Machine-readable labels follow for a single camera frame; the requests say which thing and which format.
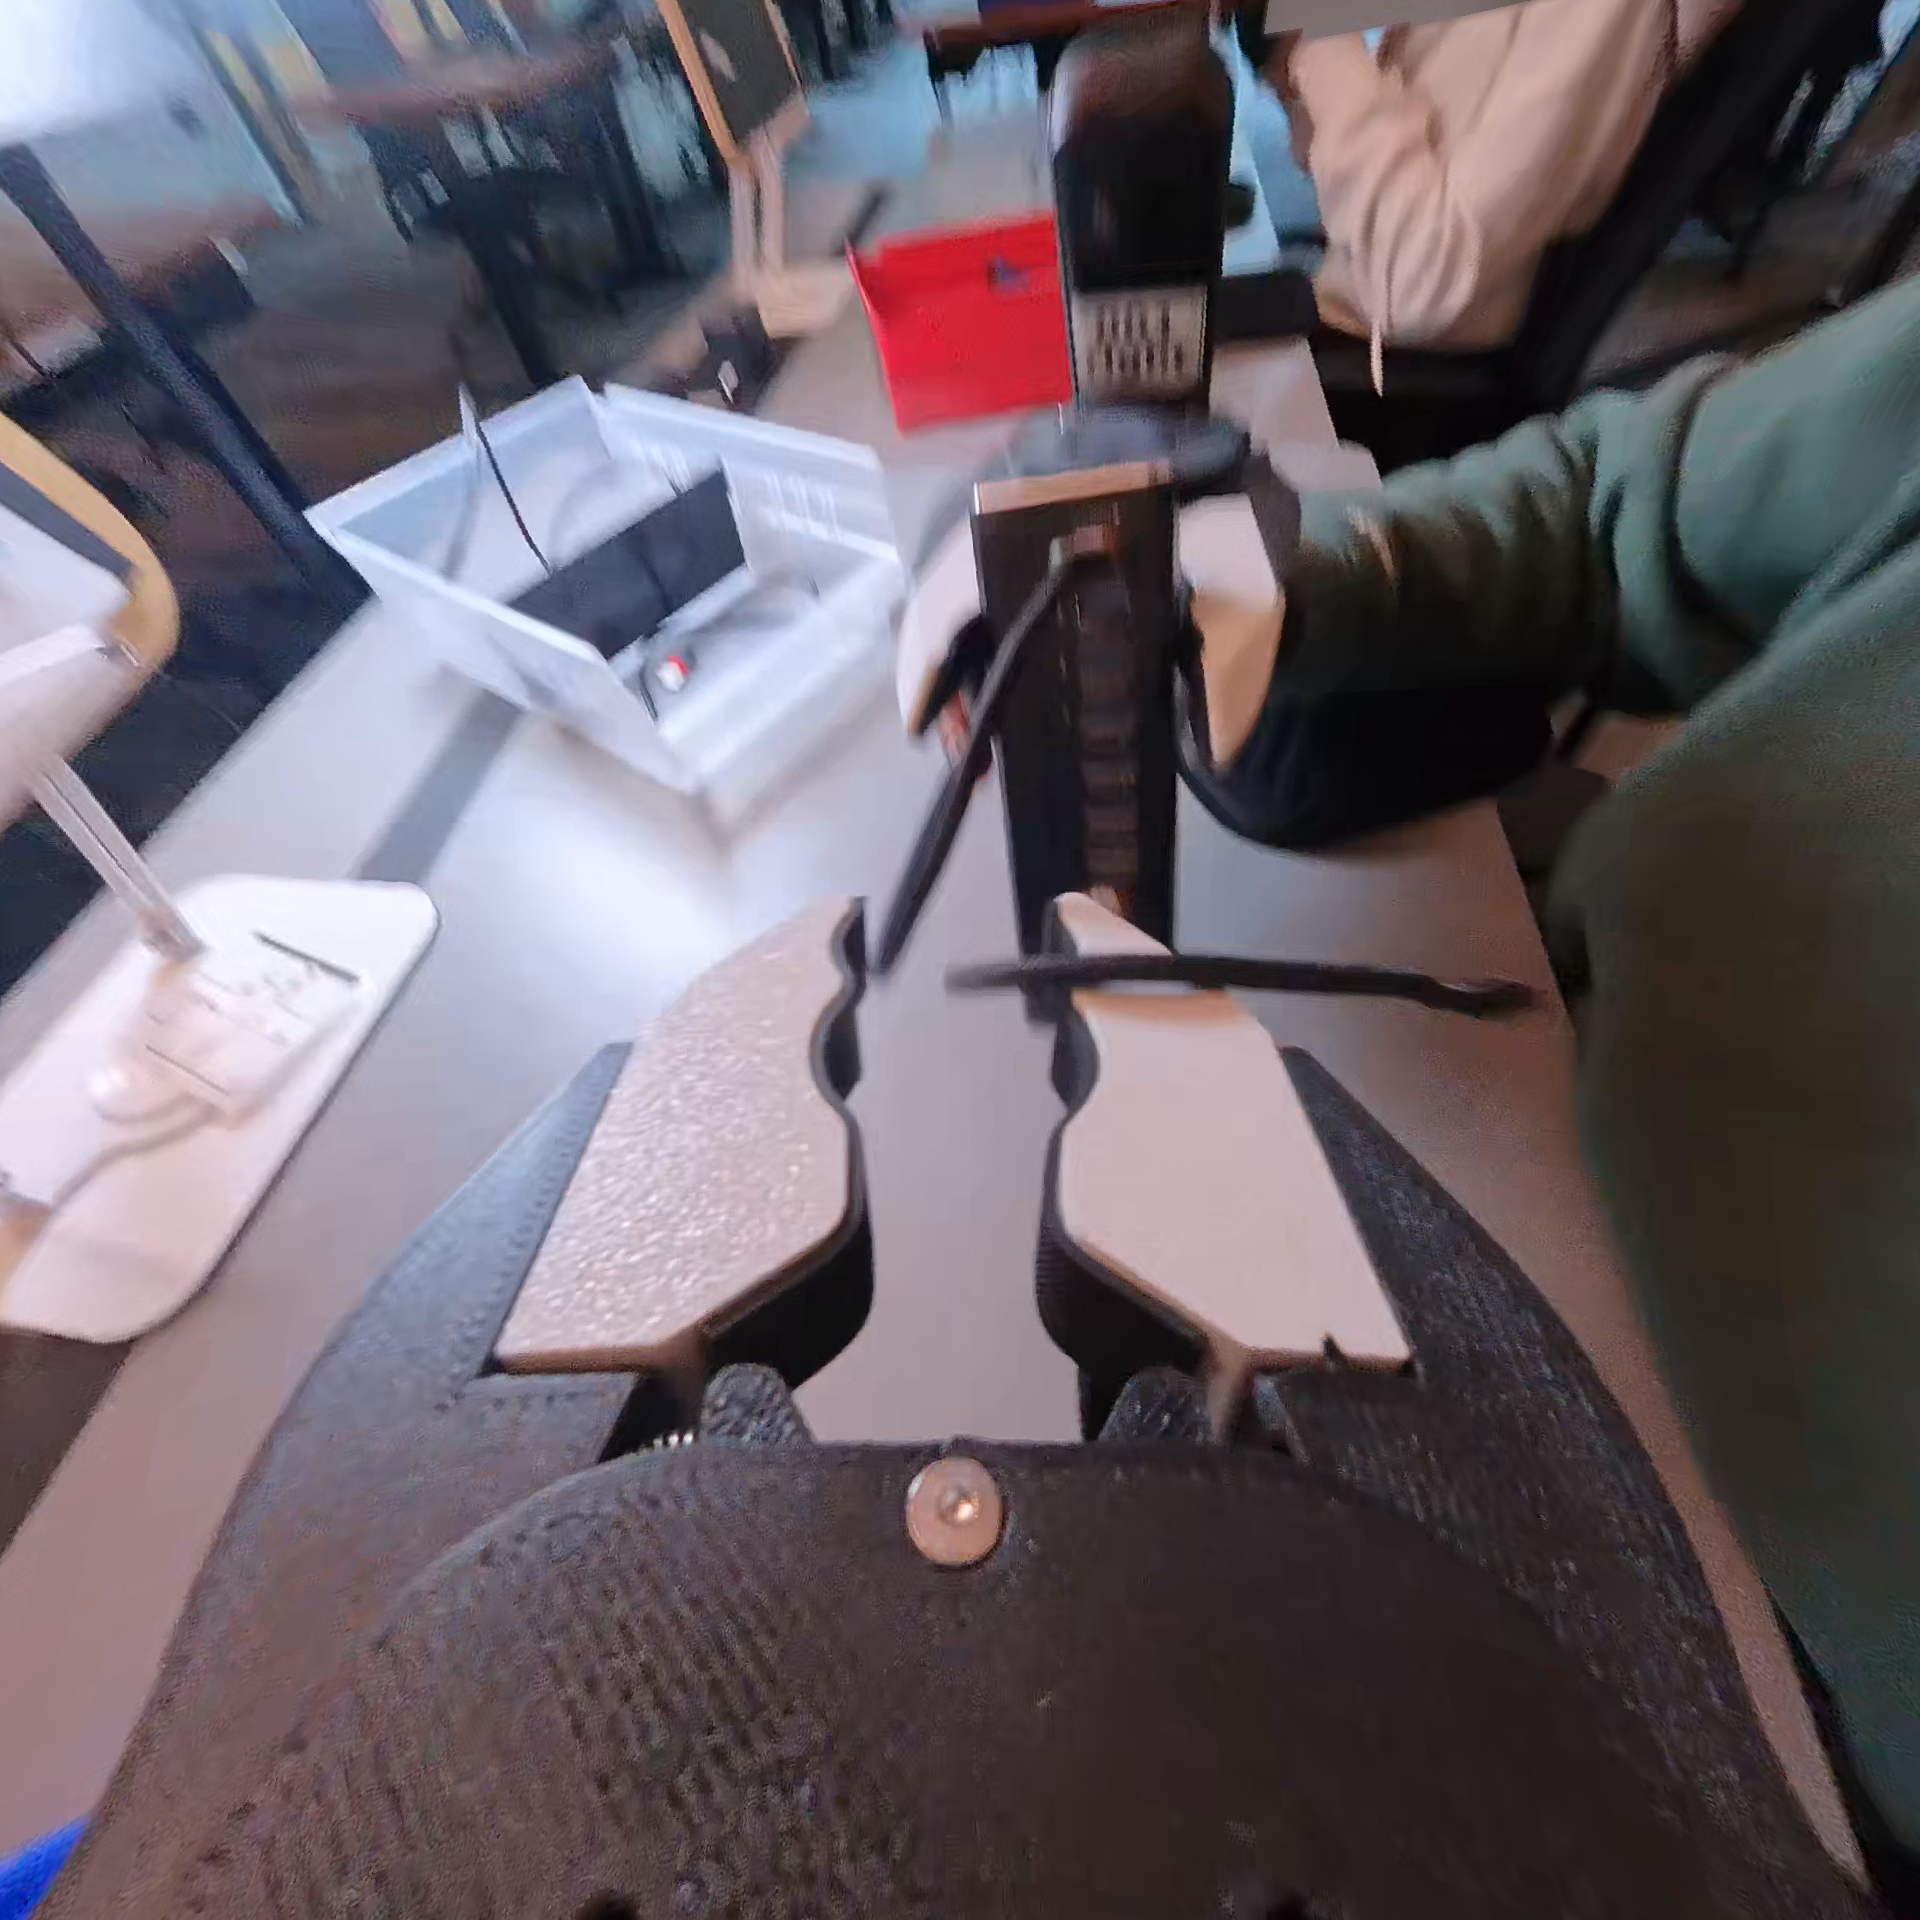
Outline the wooden desk with black legs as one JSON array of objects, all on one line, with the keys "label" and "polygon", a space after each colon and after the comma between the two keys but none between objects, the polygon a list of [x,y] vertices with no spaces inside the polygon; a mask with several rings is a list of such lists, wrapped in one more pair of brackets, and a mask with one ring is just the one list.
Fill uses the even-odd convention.
[{"label": "wooden desk with black legs", "polygon": [[[327,85],[310,118],[365,145],[404,246],[441,238],[464,254],[538,390],[560,381],[540,287],[612,307],[678,270],[617,100],[617,45],[604,38],[550,56],[460,50],[381,81]],[[612,270],[571,273],[558,262],[558,207],[604,217]]]}]

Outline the wooden document stand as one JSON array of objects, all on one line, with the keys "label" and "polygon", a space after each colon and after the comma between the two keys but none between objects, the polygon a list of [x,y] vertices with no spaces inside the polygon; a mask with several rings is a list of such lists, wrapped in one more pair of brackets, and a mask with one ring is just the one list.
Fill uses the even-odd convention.
[{"label": "wooden document stand", "polygon": [[768,0],[662,0],[659,18],[725,169],[730,307],[773,347],[807,342],[848,307],[853,266],[785,249],[785,158],[811,129],[785,18]]}]

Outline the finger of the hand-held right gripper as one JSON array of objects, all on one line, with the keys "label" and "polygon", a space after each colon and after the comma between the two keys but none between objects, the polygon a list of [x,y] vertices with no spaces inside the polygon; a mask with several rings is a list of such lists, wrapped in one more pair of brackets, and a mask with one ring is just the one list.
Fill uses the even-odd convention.
[{"label": "finger of the hand-held right gripper", "polygon": [[1229,770],[1257,730],[1285,645],[1285,574],[1251,496],[1182,506],[1177,566],[1198,629],[1208,754]]},{"label": "finger of the hand-held right gripper", "polygon": [[934,557],[900,618],[894,693],[912,737],[970,737],[976,699],[998,657],[970,557]]}]

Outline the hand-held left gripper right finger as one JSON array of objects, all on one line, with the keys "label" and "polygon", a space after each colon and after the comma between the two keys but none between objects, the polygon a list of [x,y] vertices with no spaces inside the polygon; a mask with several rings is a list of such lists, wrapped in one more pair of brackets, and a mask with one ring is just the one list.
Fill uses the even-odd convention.
[{"label": "hand-held left gripper right finger", "polygon": [[1154,1368],[1198,1386],[1211,1436],[1262,1378],[1414,1368],[1296,1063],[1229,990],[1067,984],[1053,1071],[1036,1293],[1085,1429]]}]

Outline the black bin divider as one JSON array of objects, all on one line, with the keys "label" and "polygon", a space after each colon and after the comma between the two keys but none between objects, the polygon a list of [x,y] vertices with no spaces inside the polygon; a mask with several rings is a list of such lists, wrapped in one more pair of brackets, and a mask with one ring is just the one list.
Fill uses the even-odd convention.
[{"label": "black bin divider", "polygon": [[510,613],[617,657],[747,569],[725,467],[709,467],[628,530],[510,598]]}]

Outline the clear plastic bin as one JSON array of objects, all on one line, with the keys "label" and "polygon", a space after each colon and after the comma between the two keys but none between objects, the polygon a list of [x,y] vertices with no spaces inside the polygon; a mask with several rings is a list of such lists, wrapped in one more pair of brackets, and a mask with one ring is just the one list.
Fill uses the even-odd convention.
[{"label": "clear plastic bin", "polygon": [[[725,467],[747,569],[601,657],[510,598]],[[877,696],[904,606],[870,444],[567,381],[310,511],[436,657],[719,823],[758,817]]]}]

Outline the black USB hub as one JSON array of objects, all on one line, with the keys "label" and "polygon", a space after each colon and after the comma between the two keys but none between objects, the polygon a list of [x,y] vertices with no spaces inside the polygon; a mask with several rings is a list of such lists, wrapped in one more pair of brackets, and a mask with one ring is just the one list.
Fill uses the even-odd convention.
[{"label": "black USB hub", "polygon": [[1085,895],[1175,941],[1177,854],[1177,499],[1160,464],[990,478],[970,499],[976,696],[999,771],[1018,953]]}]

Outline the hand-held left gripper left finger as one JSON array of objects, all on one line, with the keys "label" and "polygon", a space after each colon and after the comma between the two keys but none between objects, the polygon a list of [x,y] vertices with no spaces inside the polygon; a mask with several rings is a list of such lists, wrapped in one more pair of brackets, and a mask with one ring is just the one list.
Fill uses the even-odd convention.
[{"label": "hand-held left gripper left finger", "polygon": [[695,1416],[736,1362],[816,1382],[872,1309],[865,905],[699,969],[628,1046],[495,1336],[495,1372],[628,1378]]}]

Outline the white grid sheet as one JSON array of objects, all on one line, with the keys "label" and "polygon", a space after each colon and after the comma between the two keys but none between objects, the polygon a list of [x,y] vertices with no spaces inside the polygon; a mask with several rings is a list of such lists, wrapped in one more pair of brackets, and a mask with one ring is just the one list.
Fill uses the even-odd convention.
[{"label": "white grid sheet", "polygon": [[93,1067],[87,1103],[110,1125],[180,1103],[236,1125],[353,1015],[359,991],[353,969],[269,941],[166,961]]}]

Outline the red plastic bin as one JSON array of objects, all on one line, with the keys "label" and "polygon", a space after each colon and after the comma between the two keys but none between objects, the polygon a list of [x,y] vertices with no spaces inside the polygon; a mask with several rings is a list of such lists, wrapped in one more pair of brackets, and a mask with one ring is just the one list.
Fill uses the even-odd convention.
[{"label": "red plastic bin", "polygon": [[848,270],[904,434],[1072,403],[1057,211],[885,238]]}]

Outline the person's right forearm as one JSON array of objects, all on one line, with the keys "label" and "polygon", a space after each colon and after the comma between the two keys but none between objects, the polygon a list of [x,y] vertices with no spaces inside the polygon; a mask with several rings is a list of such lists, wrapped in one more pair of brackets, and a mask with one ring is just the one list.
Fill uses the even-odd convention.
[{"label": "person's right forearm", "polygon": [[1281,693],[1604,689],[1916,713],[1916,273],[1306,506]]}]

